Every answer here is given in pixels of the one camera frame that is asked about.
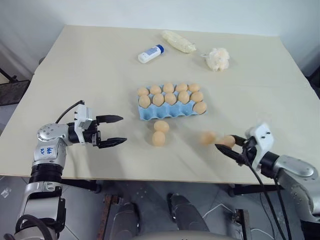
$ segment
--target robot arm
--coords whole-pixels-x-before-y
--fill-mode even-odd
[[[66,147],[76,143],[91,143],[98,148],[113,147],[125,142],[122,137],[101,140],[100,123],[114,123],[123,118],[116,115],[92,118],[92,111],[79,102],[74,122],[50,123],[36,133],[31,177],[22,199],[14,236],[6,240],[54,240],[65,227],[65,199],[61,198],[62,172],[66,162]]]
[[[264,176],[278,181],[294,200],[305,239],[320,239],[320,178],[317,169],[300,159],[270,152],[274,138],[266,124],[249,129],[247,139],[232,136],[235,144],[242,147],[241,154],[221,144],[216,144],[217,149],[240,166],[250,164],[256,171],[261,170]]]

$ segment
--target black cable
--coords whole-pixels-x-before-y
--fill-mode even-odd
[[[67,110],[65,110],[60,117],[55,121],[56,124],[59,123],[59,121],[63,118],[64,115],[66,115],[67,112],[69,112],[71,109],[73,109],[75,106],[79,105],[79,104],[85,104],[85,102],[83,100],[77,101],[75,104],[73,104],[72,106],[70,106]]]
[[[50,231],[49,231],[48,227],[44,224],[44,222],[41,221],[39,218],[32,216],[32,215],[29,215],[29,214],[22,215],[18,219],[18,221],[16,222],[16,225],[15,225],[15,232],[16,233],[21,230],[21,224],[24,220],[28,220],[31,223],[33,223],[34,225],[36,225],[39,228],[40,232],[42,233],[44,240],[53,240],[53,238],[50,234]]]
[[[281,209],[282,209],[282,213],[283,213],[283,217],[284,217],[285,227],[286,227],[286,231],[288,233],[288,240],[292,240],[288,215],[286,212],[284,200],[282,199],[282,196],[281,196],[280,187],[279,187],[277,179],[274,179],[274,184],[275,184],[275,188],[276,188],[276,193],[278,194],[278,197],[279,197],[279,201],[280,201],[280,205],[281,205]]]
[[[272,205],[272,202],[271,202],[271,200],[270,200],[270,197],[269,197],[269,195],[268,195],[268,193],[267,193],[267,191],[266,191],[265,185],[264,185],[263,182],[261,181],[259,175],[256,173],[256,171],[255,171],[255,170],[253,169],[253,167],[251,166],[251,164],[250,164],[250,162],[249,162],[249,160],[248,160],[248,157],[247,157],[247,154],[246,154],[245,149],[243,150],[242,155],[243,155],[244,161],[246,162],[246,165],[250,168],[251,172],[254,174],[254,176],[256,177],[256,179],[258,180],[258,182],[259,182],[259,184],[260,184],[260,186],[261,186],[261,188],[262,188],[262,191],[263,191],[263,193],[264,193],[264,196],[265,196],[265,198],[266,198],[266,201],[267,201],[268,204],[269,204],[269,207],[270,207],[270,209],[271,209],[271,213],[272,213],[273,219],[274,219],[274,221],[275,221],[275,224],[276,224],[276,226],[277,226],[277,228],[278,228],[278,230],[279,230],[279,233],[280,233],[282,239],[283,239],[283,240],[286,240],[285,234],[284,234],[284,232],[283,232],[282,229],[281,229],[280,223],[279,223],[279,221],[278,221],[278,219],[277,219],[277,215],[276,215],[274,206]]]
[[[266,210],[266,208],[265,208],[265,205],[264,205],[264,203],[263,203],[263,201],[262,201],[262,193],[261,193],[261,192],[260,192],[260,202],[261,202],[262,208],[263,208],[263,210],[264,210],[264,213],[265,213],[265,215],[267,216],[267,218],[268,218],[268,220],[269,220],[269,223],[270,223],[270,225],[271,225],[272,237],[273,237],[273,239],[276,239],[274,225],[272,224],[271,218],[270,218],[270,216],[269,216],[269,214],[268,214],[268,212],[267,212],[267,210]]]

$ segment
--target white bottle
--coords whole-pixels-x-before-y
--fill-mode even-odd
[[[151,59],[154,59],[155,57],[159,56],[164,52],[164,47],[160,44],[153,46],[149,48],[148,50],[144,51],[143,53],[140,53],[138,55],[138,60],[140,63],[145,64],[149,62]]]

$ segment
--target blue bottle cap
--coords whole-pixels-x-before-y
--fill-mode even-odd
[[[163,53],[165,51],[164,47],[161,46],[160,44],[156,45],[158,48],[160,48],[161,53]]]

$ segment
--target white cable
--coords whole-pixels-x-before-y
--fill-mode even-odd
[[[205,218],[209,213],[211,213],[212,211],[216,210],[216,209],[217,209],[218,207],[220,207],[220,206],[224,207],[225,209],[227,209],[227,210],[229,210],[230,212],[233,213],[233,211],[232,211],[230,208],[228,208],[228,207],[225,206],[224,204],[220,203],[219,205],[215,206],[215,207],[212,208],[211,210],[207,211],[207,212],[203,215],[202,218]]]
[[[253,231],[259,231],[259,232],[261,232],[261,233],[263,233],[263,234],[265,234],[265,235],[268,235],[272,240],[275,240],[269,233],[266,233],[265,231],[262,231],[262,230],[259,229],[259,228],[252,228],[250,231],[251,231],[251,232],[253,232]]]

